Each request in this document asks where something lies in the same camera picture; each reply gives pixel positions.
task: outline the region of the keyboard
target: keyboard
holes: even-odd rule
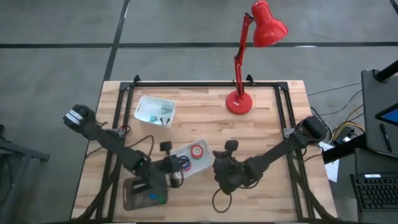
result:
[[[398,174],[351,174],[362,212],[398,211]]]

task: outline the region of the lamp arm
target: lamp arm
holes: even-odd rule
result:
[[[253,22],[253,17],[246,12],[243,17],[243,27],[242,27],[241,41],[239,43],[239,51],[234,57],[236,92],[238,93],[239,96],[243,96],[244,93],[241,65],[243,64],[243,55],[244,51],[246,50],[246,41],[248,39],[249,26],[252,22]]]

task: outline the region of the screen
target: screen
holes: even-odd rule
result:
[[[383,114],[381,117],[398,123],[398,108]]]

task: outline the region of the white tray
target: white tray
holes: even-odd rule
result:
[[[191,147],[195,144],[200,145],[203,148],[203,156],[200,159],[194,159],[191,156]],[[186,146],[182,146],[181,148],[177,149],[176,151],[171,152],[172,155],[176,155],[177,157],[180,156],[187,156],[192,164],[192,167],[189,171],[182,171],[184,178],[187,178],[197,172],[200,172],[210,166],[213,165],[214,162],[214,155],[211,152],[210,146],[204,139],[198,139]],[[181,179],[181,173],[176,172],[174,173],[178,179]]]
[[[172,108],[171,113],[162,114],[162,107]],[[169,128],[172,126],[175,115],[175,103],[171,100],[164,100],[152,96],[142,96],[139,99],[136,111],[134,112],[134,117],[143,123],[152,124],[154,126]],[[157,121],[149,122],[151,116],[158,117]]]

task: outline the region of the red desk lamp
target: red desk lamp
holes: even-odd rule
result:
[[[230,93],[226,99],[227,109],[234,114],[246,114],[252,106],[251,97],[244,92],[241,71],[250,24],[254,20],[257,26],[253,35],[253,44],[255,47],[266,47],[272,45],[283,39],[288,33],[287,27],[281,21],[272,17],[266,1],[259,0],[255,2],[251,7],[251,12],[253,16],[250,16],[248,13],[244,14],[239,51],[234,57],[236,91]]]

